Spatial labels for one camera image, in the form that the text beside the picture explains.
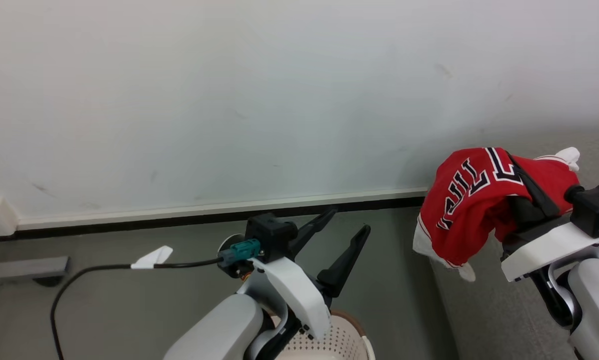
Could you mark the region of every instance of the gray floor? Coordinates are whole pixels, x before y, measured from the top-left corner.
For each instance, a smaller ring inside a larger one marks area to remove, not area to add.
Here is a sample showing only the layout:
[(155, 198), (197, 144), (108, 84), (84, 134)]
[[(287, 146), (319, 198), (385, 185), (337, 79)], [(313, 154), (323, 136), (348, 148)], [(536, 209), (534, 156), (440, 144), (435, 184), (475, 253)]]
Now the gray floor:
[[(316, 275), (348, 246), (362, 224), (372, 232), (333, 308), (357, 317), (380, 360), (457, 359), (428, 260), (409, 249), (414, 209), (345, 212), (316, 235), (297, 262)], [(293, 218), (298, 224), (311, 216)], [(132, 263), (158, 246), (170, 262), (212, 258), (244, 221), (0, 243), (0, 261), (69, 255), (72, 269)], [(67, 360), (158, 360), (240, 281), (215, 266), (89, 274), (62, 297), (58, 329)], [(32, 281), (0, 284), (0, 360), (49, 360), (55, 349), (49, 310), (57, 288)]]

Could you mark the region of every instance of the teal connector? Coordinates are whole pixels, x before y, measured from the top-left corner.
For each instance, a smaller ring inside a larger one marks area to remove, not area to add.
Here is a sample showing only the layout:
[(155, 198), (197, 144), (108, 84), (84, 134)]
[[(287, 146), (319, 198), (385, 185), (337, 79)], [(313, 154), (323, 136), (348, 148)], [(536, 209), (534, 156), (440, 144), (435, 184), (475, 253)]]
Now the teal connector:
[(256, 239), (248, 239), (240, 243), (232, 244), (226, 250), (222, 250), (217, 256), (223, 260), (219, 263), (220, 267), (228, 267), (242, 260), (254, 258), (259, 255), (260, 243)]

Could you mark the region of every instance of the baseboard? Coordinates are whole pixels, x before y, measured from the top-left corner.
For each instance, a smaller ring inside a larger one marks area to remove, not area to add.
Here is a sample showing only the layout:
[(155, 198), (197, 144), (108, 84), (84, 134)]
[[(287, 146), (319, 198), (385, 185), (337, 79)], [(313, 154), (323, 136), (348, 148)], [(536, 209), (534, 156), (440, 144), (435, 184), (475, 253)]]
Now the baseboard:
[(318, 214), (332, 205), (336, 205), (343, 212), (417, 207), (423, 202), (426, 191), (426, 187), (415, 187), (170, 209), (21, 219), (14, 235), (0, 237), (0, 241), (239, 221), (263, 212), (273, 212), (279, 217)]

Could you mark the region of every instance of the white wall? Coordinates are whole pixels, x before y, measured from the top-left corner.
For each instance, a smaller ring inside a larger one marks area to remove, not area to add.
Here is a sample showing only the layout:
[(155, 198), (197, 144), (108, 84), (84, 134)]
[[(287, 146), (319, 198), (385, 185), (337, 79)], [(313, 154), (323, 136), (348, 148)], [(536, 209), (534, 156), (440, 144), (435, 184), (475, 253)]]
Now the white wall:
[(426, 186), (599, 124), (599, 0), (0, 0), (23, 219)]

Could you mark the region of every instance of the white cable tag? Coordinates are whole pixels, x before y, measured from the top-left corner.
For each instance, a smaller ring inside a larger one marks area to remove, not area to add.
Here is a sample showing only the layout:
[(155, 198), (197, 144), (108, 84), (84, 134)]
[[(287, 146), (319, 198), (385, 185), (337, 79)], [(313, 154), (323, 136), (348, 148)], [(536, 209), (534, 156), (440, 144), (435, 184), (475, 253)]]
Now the white cable tag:
[(173, 248), (170, 246), (162, 246), (155, 251), (144, 255), (135, 262), (135, 264), (131, 264), (131, 269), (153, 269), (155, 264), (164, 264), (164, 262), (169, 259), (169, 256), (173, 253)]

